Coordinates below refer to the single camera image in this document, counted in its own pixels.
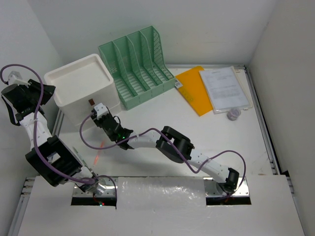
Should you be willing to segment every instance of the white table surface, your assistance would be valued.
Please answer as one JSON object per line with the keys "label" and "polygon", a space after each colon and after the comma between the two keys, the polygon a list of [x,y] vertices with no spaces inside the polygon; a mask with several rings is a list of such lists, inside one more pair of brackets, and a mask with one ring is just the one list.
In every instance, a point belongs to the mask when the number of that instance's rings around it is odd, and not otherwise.
{"label": "white table surface", "polygon": [[251,205],[206,206],[203,180],[118,178],[113,206],[71,206],[73,183],[37,177],[18,236],[303,236],[286,177],[247,178]]}
{"label": "white table surface", "polygon": [[[178,75],[189,68],[170,69]],[[249,85],[243,69],[237,70],[240,81],[252,100]],[[239,152],[247,164],[246,175],[272,175],[264,140],[256,116],[255,108],[242,111],[236,121],[229,121],[226,113],[214,115],[212,111],[199,117],[188,102],[174,88],[129,111],[118,114],[124,128],[141,133],[155,127],[162,130],[171,126],[189,137],[195,148],[207,156],[223,150]],[[97,150],[86,147],[80,140],[78,129],[64,117],[60,139],[70,148],[75,147],[89,166],[93,165]],[[92,126],[84,131],[88,143],[99,147],[112,144],[105,132]],[[243,175],[243,163],[233,153],[226,153],[216,161],[228,165]],[[139,148],[123,150],[114,147],[101,151],[98,163],[93,167],[98,174],[110,176],[207,176],[204,172],[193,174],[185,164],[170,161],[157,149]]]}

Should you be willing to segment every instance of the label sticker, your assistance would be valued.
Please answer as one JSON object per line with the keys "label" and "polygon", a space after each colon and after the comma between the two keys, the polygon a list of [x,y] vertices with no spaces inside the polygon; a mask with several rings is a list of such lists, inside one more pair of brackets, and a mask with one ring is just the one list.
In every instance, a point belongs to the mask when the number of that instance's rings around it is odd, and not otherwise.
{"label": "label sticker", "polygon": [[175,87],[179,89],[182,86],[183,86],[182,83],[178,79],[175,78]]}

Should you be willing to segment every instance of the small plastic cup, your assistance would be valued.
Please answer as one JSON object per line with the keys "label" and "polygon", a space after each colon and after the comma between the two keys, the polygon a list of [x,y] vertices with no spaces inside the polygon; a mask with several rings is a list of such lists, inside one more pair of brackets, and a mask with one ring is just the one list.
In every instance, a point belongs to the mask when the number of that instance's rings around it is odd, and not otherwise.
{"label": "small plastic cup", "polygon": [[241,110],[238,108],[231,108],[226,114],[227,118],[231,121],[236,120],[241,115]]}

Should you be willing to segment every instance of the white bin lid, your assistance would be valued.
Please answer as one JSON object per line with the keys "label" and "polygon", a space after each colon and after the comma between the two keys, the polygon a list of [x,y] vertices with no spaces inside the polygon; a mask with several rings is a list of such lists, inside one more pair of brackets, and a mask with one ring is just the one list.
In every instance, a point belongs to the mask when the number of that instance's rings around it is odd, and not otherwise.
{"label": "white bin lid", "polygon": [[56,87],[54,100],[66,106],[114,82],[99,55],[92,54],[45,74],[45,81]]}

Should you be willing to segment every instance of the paper document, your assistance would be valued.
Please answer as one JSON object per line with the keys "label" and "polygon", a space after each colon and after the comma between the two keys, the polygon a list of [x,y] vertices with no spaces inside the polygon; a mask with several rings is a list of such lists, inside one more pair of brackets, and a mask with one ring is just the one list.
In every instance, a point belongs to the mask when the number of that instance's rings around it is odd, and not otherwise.
{"label": "paper document", "polygon": [[202,70],[200,75],[216,113],[251,106],[233,67]]}

